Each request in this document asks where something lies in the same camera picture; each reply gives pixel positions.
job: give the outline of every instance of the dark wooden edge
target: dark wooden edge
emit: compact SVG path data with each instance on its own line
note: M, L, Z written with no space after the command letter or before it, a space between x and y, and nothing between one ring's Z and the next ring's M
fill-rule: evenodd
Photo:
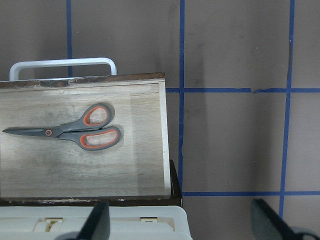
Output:
M30 87L47 87L47 88L63 88L74 84L90 84L90 83L106 83L148 79L163 79L163 72L141 73L130 75L116 76L87 76L77 77L64 80L19 80L19 81L3 81L0 82L0 89L30 88Z
M179 206L182 207L182 193L175 164L170 160L170 196L101 196L101 197L0 197L0 206L94 206L98 202L109 202L113 207L133 206Z

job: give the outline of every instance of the scissors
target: scissors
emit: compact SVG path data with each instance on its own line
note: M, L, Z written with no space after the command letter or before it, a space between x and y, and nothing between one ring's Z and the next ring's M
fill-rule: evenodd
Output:
M115 126L103 128L111 118L110 108L99 103L89 107L82 117L72 123L48 128L10 127L2 132L23 136L58 138L73 141L84 150L97 151L116 145L121 138L119 128Z

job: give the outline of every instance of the plywood surface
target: plywood surface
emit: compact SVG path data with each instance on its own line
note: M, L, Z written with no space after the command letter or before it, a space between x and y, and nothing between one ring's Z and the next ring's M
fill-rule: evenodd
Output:
M100 151L57 138L0 132L0 197L170 194L160 88L164 89L163 79L0 93L0 131L70 123L89 106L103 103L114 113L107 127L122 132L118 144Z

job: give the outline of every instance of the blue grid line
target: blue grid line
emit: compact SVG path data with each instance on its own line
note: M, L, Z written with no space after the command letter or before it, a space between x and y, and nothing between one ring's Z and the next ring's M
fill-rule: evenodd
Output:
M253 93L259 94L259 93L286 93L286 92L287 92L286 88L266 88L266 89L255 90Z
M177 87L166 87L165 88L166 93L180 93L180 88Z
M294 50L294 24L295 24L294 21L295 21L295 0L290 0L289 68L288 68L288 76L287 76L287 82L286 82L283 152L282 152L280 201L279 201L279 216L281 218L284 215L284 204L285 204L286 169L287 169L287 153L288 153L289 123L290 123L290 100L291 100L292 66L293 66L293 50Z
M291 93L320 93L320 88L291 88Z
M285 191L285 196L320 196L320 191Z
M179 149L178 149L178 180L180 189L183 186L184 157L184 108L185 108L185 0L180 0L179 30Z
M251 93L251 88L201 87L185 88L185 93Z
M184 197L255 197L279 196L279 191L185 191Z
M66 42L67 58L72 59L72 21L71 21L71 0L66 0ZM68 66L68 78L72 78L72 66Z

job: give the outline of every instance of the scissor pivot screw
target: scissor pivot screw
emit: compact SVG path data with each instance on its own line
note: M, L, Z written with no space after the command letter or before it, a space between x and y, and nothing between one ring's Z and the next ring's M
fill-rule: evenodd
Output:
M47 135L48 137L50 137L52 135L52 130L48 129L45 131L45 135Z

